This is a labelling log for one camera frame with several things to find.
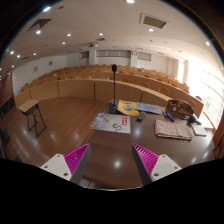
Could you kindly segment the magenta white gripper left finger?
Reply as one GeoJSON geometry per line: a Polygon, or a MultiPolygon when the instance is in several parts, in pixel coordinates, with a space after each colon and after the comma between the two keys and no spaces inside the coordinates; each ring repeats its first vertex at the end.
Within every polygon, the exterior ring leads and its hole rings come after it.
{"type": "Polygon", "coordinates": [[[69,153],[55,154],[41,169],[72,183],[79,184],[91,153],[90,144],[84,144],[69,153]]]}

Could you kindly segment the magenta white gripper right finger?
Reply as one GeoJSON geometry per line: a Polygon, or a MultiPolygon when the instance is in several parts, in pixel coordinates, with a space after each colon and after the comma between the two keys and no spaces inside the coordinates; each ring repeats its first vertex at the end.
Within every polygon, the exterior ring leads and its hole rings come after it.
{"type": "Polygon", "coordinates": [[[168,155],[157,155],[135,143],[132,144],[132,155],[143,185],[148,185],[181,170],[181,167],[168,155]]]}

